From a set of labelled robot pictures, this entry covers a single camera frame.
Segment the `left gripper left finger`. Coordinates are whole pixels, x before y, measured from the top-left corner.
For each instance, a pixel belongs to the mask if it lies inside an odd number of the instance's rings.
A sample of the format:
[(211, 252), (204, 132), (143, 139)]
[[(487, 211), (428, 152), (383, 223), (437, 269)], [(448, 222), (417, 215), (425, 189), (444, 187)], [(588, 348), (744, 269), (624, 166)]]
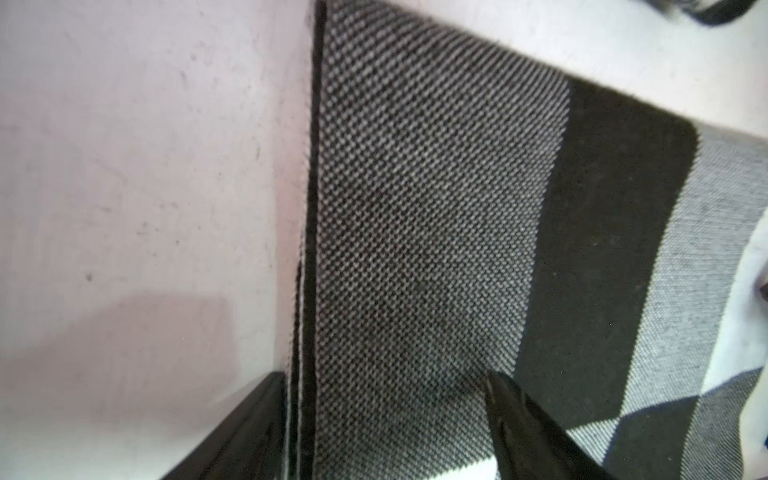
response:
[(286, 375), (272, 372), (164, 478), (276, 479), (282, 469)]

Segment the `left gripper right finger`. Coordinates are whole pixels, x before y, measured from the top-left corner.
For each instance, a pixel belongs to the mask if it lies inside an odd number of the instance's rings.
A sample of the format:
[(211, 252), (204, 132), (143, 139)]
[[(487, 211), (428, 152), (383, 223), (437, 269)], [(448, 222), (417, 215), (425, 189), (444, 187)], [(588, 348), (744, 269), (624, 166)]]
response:
[(611, 477), (508, 375), (488, 372), (484, 396), (500, 479)]

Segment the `grey black checked scarf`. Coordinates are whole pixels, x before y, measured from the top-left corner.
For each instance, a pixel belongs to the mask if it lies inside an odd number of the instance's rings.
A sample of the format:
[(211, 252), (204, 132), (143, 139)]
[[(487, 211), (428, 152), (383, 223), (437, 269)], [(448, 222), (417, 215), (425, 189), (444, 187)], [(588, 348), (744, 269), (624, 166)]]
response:
[(314, 19), (287, 477), (480, 477), (490, 371), (609, 479), (751, 476), (766, 143), (386, 1)]

